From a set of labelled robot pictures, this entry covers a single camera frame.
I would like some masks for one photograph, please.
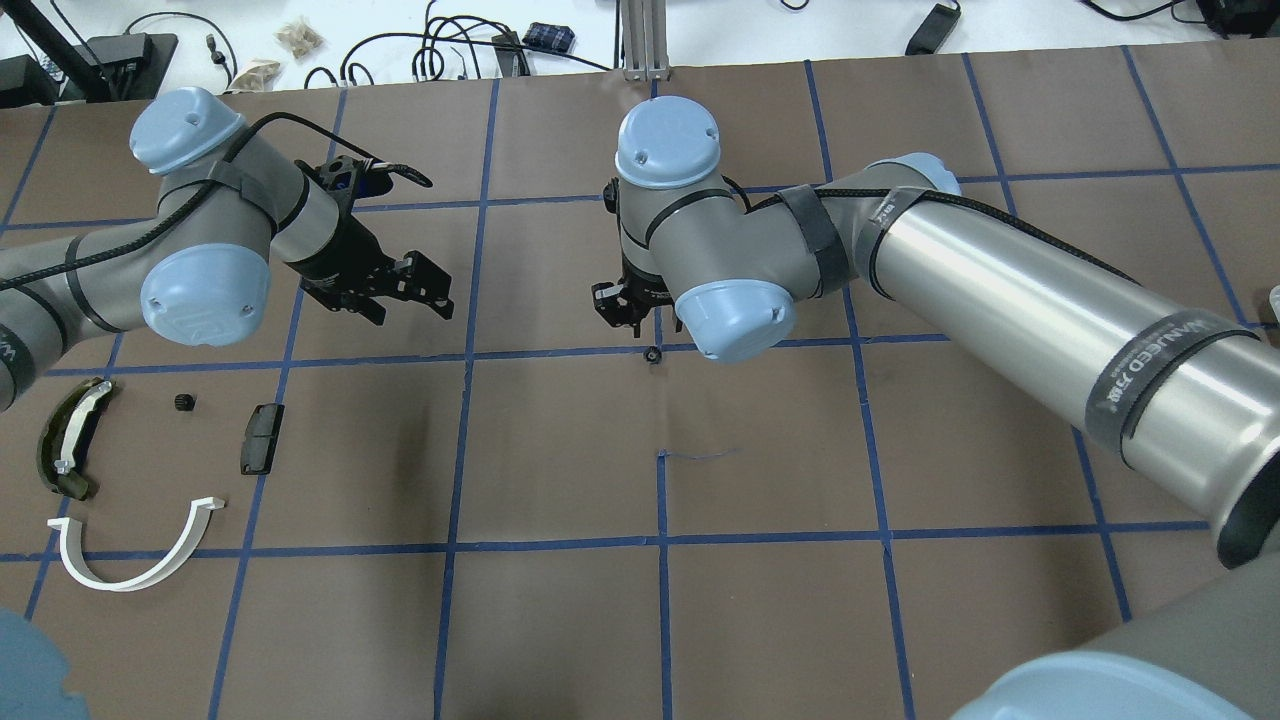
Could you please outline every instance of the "robotic arm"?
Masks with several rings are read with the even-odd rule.
[[[0,254],[0,409],[9,407],[77,342],[143,324],[184,345],[230,345],[262,322],[269,251],[302,275],[329,310],[381,324],[374,297],[421,302],[448,319],[448,273],[417,251],[383,254],[353,215],[385,193],[390,174],[430,187],[404,165],[339,156],[319,168],[288,161],[207,91],[152,102],[129,137],[164,177],[157,219]]]
[[[783,340],[795,302],[863,277],[1207,518],[1222,564],[1243,565],[1084,650],[1015,669],[956,717],[1275,716],[1280,352],[959,197],[931,155],[744,213],[717,172],[718,135],[682,97],[623,120],[604,192],[622,279],[591,288],[609,324],[639,334],[654,306],[673,305],[703,355],[735,363]]]

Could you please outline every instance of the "black pole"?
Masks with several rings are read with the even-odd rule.
[[[67,79],[76,83],[84,94],[84,100],[90,102],[110,102],[111,88],[93,65],[84,61],[84,58],[72,47],[70,42],[63,37],[58,28],[42,15],[31,0],[0,0],[14,24],[22,28],[31,37],[37,47],[49,54],[49,59],[67,73]]]

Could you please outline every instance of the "white strip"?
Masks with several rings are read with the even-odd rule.
[[[59,530],[58,550],[63,556],[63,568],[67,568],[67,573],[77,583],[96,591],[133,592],[150,588],[174,574],[191,557],[191,553],[196,551],[200,539],[205,537],[205,528],[209,527],[209,515],[225,505],[227,502],[216,497],[192,500],[191,512],[187,514],[187,527],[182,529],[182,536],[178,537],[178,543],[173,546],[173,550],[146,573],[132,580],[120,580],[118,583],[102,580],[84,562],[83,541],[81,539],[84,529],[83,523],[74,518],[54,518],[49,521],[49,527]]]

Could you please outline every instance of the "grid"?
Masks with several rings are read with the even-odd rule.
[[[1210,237],[1210,232],[1206,223],[1202,220],[1201,214],[1196,206],[1192,193],[1187,186],[1187,176],[1198,174],[1225,174],[1225,173],[1261,173],[1261,172],[1274,172],[1280,170],[1280,164],[1249,164],[1249,165],[1213,165],[1213,167],[1194,167],[1184,168],[1180,167],[1175,158],[1172,149],[1170,147],[1169,140],[1165,136],[1165,131],[1161,126],[1161,119],[1157,117],[1156,109],[1148,96],[1147,88],[1143,83],[1143,78],[1139,74],[1138,67],[1134,63],[1133,54],[1128,47],[1123,49],[1125,61],[1128,64],[1129,74],[1134,82],[1134,87],[1148,113],[1152,128],[1155,129],[1161,149],[1167,158],[1167,168],[1161,169],[1137,169],[1137,170],[1114,170],[1114,172],[1071,172],[1071,173],[1033,173],[1033,174],[1007,174],[1005,172],[1005,165],[1001,159],[1000,147],[997,147],[996,133],[992,129],[991,119],[984,104],[983,94],[978,83],[978,77],[974,72],[973,63],[969,55],[963,56],[964,69],[969,79],[969,85],[973,92],[973,101],[977,106],[979,118],[982,120],[982,127],[986,135],[986,140],[989,147],[991,159],[995,164],[996,173],[993,176],[969,176],[961,177],[960,181],[964,184],[973,183],[998,183],[1000,190],[1005,197],[1009,209],[1016,213],[1014,204],[1014,193],[1011,191],[1012,182],[1028,182],[1028,181],[1055,181],[1055,179],[1091,179],[1091,178],[1132,178],[1132,177],[1172,177],[1178,184],[1178,190],[1185,202],[1187,213],[1190,215],[1196,231],[1203,242],[1204,251],[1211,259],[1213,269],[1217,274],[1219,281],[1222,284],[1222,290],[1230,302],[1234,311],[1235,319],[1242,324],[1254,328],[1274,328],[1274,324],[1251,322],[1243,310],[1240,299],[1235,290],[1231,287],[1231,282],[1228,278],[1228,273],[1219,258],[1215,243]],[[815,181],[831,182],[833,179],[832,174],[832,160],[831,151],[827,142],[827,129],[823,119],[823,102],[819,94],[818,83],[815,82],[813,64],[809,61],[804,63],[805,78],[808,81],[808,95],[812,101],[813,122],[817,129],[819,150],[822,156],[822,165],[824,177],[814,178]],[[474,372],[476,364],[484,363],[497,363],[497,361],[518,361],[526,359],[544,359],[544,357],[573,357],[573,356],[595,356],[595,355],[634,355],[643,351],[643,347],[636,346],[598,346],[598,347],[564,347],[554,350],[529,350],[529,351],[476,351],[476,307],[481,283],[481,261],[483,250],[485,241],[485,223],[488,210],[495,206],[509,206],[509,205],[534,205],[534,204],[579,204],[579,202],[599,202],[599,195],[572,195],[572,196],[549,196],[549,197],[522,197],[522,199],[492,199],[489,197],[489,179],[490,168],[493,161],[494,150],[494,128],[498,117],[499,104],[502,101],[502,87],[503,83],[494,82],[492,86],[492,92],[489,97],[488,117],[486,117],[486,132],[485,132],[485,149],[484,149],[484,165],[480,182],[480,192],[475,200],[462,200],[462,201],[444,201],[444,202],[412,202],[412,204],[388,204],[388,205],[364,205],[356,209],[361,214],[376,214],[383,211],[393,210],[436,210],[436,209],[475,209],[477,211],[476,223],[476,236],[475,236],[475,249],[472,259],[472,275],[471,283],[467,288],[470,296],[470,304],[467,309],[466,318],[466,343],[465,351],[462,354],[439,354],[431,356],[366,356],[366,357],[326,357],[326,359],[294,359],[293,348],[294,340],[298,332],[298,324],[302,315],[303,306],[303,293],[301,288],[294,292],[292,315],[288,325],[288,336],[284,345],[284,352],[278,361],[244,361],[244,363],[205,363],[205,364],[156,364],[156,365],[128,365],[122,366],[116,364],[116,357],[119,355],[123,336],[115,338],[115,343],[111,348],[110,357],[106,364],[101,368],[60,368],[50,373],[50,375],[58,377],[83,377],[83,375],[104,375],[104,377],[120,377],[131,374],[168,374],[168,373],[215,373],[215,372],[233,372],[233,370],[276,370],[278,383],[275,389],[275,401],[284,402],[285,391],[289,382],[289,373],[296,368],[325,368],[325,366],[357,366],[357,365],[397,365],[397,364],[460,364],[463,368],[463,387],[462,387],[462,401],[461,413],[457,420],[458,428],[458,441],[457,452],[454,460],[453,470],[453,487],[452,487],[452,502],[449,507],[449,521],[448,521],[448,538],[443,543],[407,543],[407,544],[367,544],[367,546],[325,546],[325,547],[262,547],[255,542],[255,532],[257,527],[259,510],[262,503],[262,495],[268,483],[265,475],[259,475],[256,478],[256,486],[252,496],[252,506],[250,509],[248,521],[243,534],[243,542],[241,547],[237,548],[201,548],[197,550],[196,559],[234,559],[237,560],[237,570],[234,575],[234,585],[230,594],[230,603],[227,609],[225,629],[223,632],[221,646],[219,651],[219,659],[216,664],[216,674],[212,685],[212,693],[209,701],[207,716],[210,720],[218,717],[223,684],[227,675],[228,659],[232,652],[232,647],[236,643],[237,637],[237,614],[241,605],[241,597],[244,588],[244,579],[251,562],[256,559],[268,557],[305,557],[305,556],[375,556],[375,555],[439,555],[444,559],[444,575],[443,575],[443,594],[440,598],[440,615],[439,615],[439,635],[436,639],[436,662],[435,662],[435,676],[433,679],[434,688],[434,716],[436,719],[442,717],[444,714],[445,702],[445,673],[448,670],[449,661],[449,626],[451,616],[453,614],[453,585],[454,585],[454,569],[460,555],[462,553],[480,553],[480,552],[535,552],[535,551],[564,551],[564,550],[586,550],[586,548],[612,548],[612,547],[655,547],[658,551],[658,583],[657,592],[659,597],[659,632],[660,632],[660,707],[662,716],[664,720],[671,720],[675,716],[673,708],[673,679],[672,679],[672,630],[671,630],[671,577],[669,577],[669,550],[677,546],[692,546],[692,544],[762,544],[762,543],[829,543],[829,542],[849,542],[849,543],[879,543],[883,547],[882,560],[883,560],[883,575],[887,589],[887,602],[890,610],[890,620],[892,625],[892,641],[896,653],[897,664],[897,676],[901,692],[901,701],[904,707],[904,715],[908,719],[916,717],[916,708],[913,696],[913,673],[910,669],[910,656],[908,642],[904,632],[904,618],[900,607],[899,597],[899,583],[897,583],[897,570],[895,568],[895,552],[893,546],[897,541],[906,539],[948,539],[948,538],[1006,538],[1006,537],[1043,537],[1043,536],[1096,536],[1100,538],[1107,570],[1111,577],[1111,583],[1114,585],[1115,601],[1119,609],[1119,614],[1123,620],[1128,621],[1132,618],[1132,611],[1129,607],[1129,598],[1126,597],[1124,577],[1120,571],[1120,565],[1116,560],[1116,551],[1112,546],[1112,538],[1119,534],[1132,534],[1132,533],[1160,533],[1160,532],[1194,532],[1204,530],[1207,528],[1206,523],[1202,521],[1128,521],[1128,523],[1114,523],[1108,521],[1106,512],[1102,506],[1102,500],[1098,493],[1098,487],[1094,480],[1093,468],[1085,450],[1084,438],[1079,430],[1073,429],[1073,442],[1075,451],[1079,457],[1080,475],[1087,487],[1088,497],[1092,503],[1093,523],[1085,524],[1044,524],[1044,525],[1014,525],[1014,527],[965,527],[965,528],[913,528],[913,529],[895,529],[891,523],[891,507],[888,507],[884,497],[884,487],[881,477],[879,466],[879,454],[877,448],[876,439],[876,415],[873,413],[873,404],[870,393],[868,391],[868,380],[864,373],[864,360],[863,351],[865,347],[872,345],[892,345],[892,343],[941,343],[948,342],[945,336],[936,333],[919,333],[919,334],[879,334],[879,336],[864,336],[859,332],[858,313],[854,307],[854,302],[850,291],[846,288],[844,291],[844,313],[847,324],[847,336],[840,337],[819,337],[819,338],[804,338],[804,340],[788,340],[781,343],[782,347],[799,348],[799,347],[849,347],[854,364],[854,373],[856,378],[856,393],[858,402],[860,407],[863,429],[864,429],[864,442],[867,446],[867,452],[870,462],[870,478],[872,489],[874,496],[874,510],[876,510],[876,528],[867,530],[833,530],[833,532],[771,532],[771,533],[714,533],[714,534],[672,534],[668,529],[668,498],[667,498],[667,465],[668,457],[671,456],[668,451],[662,450],[654,457],[654,488],[657,495],[657,532],[653,534],[641,536],[625,536],[625,537],[603,537],[603,538],[564,538],[564,539],[543,539],[543,541],[520,541],[520,542],[462,542],[458,539],[458,521],[461,514],[462,503],[462,489],[466,478],[466,446],[467,434],[470,429],[470,409],[471,409],[471,396],[472,396],[472,382]],[[657,95],[659,86],[654,83],[650,90],[650,96]],[[335,133],[342,132],[343,113],[347,105],[347,91],[340,91],[338,99],[337,117],[333,122],[333,131]],[[5,211],[4,220],[0,223],[0,236],[5,231],[19,231],[19,229],[46,229],[46,228],[77,228],[77,227],[90,227],[90,225],[104,225],[104,224],[118,224],[133,222],[133,219],[115,219],[115,220],[86,220],[86,222],[58,222],[58,223],[12,223],[14,211],[18,206],[19,199],[22,196],[23,188],[26,187],[27,179],[35,168],[37,159],[44,149],[45,140],[49,135],[50,127],[54,123],[58,110],[50,111],[47,120],[36,141],[35,150],[27,161],[26,169],[18,184],[18,190],[14,193],[13,200]],[[333,156],[333,146],[330,146],[330,158]],[[772,192],[783,186],[754,186],[748,187],[748,192]],[[655,341],[664,352],[692,352],[695,347],[691,343],[681,342],[668,342],[663,337],[662,318],[655,315],[654,318],[654,333]],[[64,515],[68,509],[68,501],[64,498],[59,506],[59,515]],[[41,592],[45,585],[45,580],[49,573],[49,566],[58,562],[58,555],[55,550],[56,534],[50,533],[49,541],[44,552],[38,553],[4,553],[0,555],[0,562],[33,562],[38,564],[38,571],[36,580],[29,593],[29,600],[26,607],[26,616],[28,619],[33,618],[40,607]],[[99,551],[87,552],[86,557],[91,561],[123,561],[123,560],[156,560],[160,559],[166,552],[165,548],[140,548],[136,551]]]

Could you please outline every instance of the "white curved handle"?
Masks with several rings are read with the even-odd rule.
[[[77,583],[96,591],[133,592],[150,588],[174,574],[191,557],[191,553],[196,551],[200,539],[205,537],[205,528],[209,527],[209,515],[225,505],[223,500],[216,497],[192,500],[191,511],[187,514],[187,527],[182,529],[182,536],[178,537],[178,543],[173,546],[173,550],[146,573],[132,580],[120,580],[118,583],[102,580],[84,562],[83,541],[81,538],[84,529],[83,523],[74,518],[54,518],[49,521],[49,527],[59,530],[58,550],[63,556],[63,568],[67,568],[67,573]]]

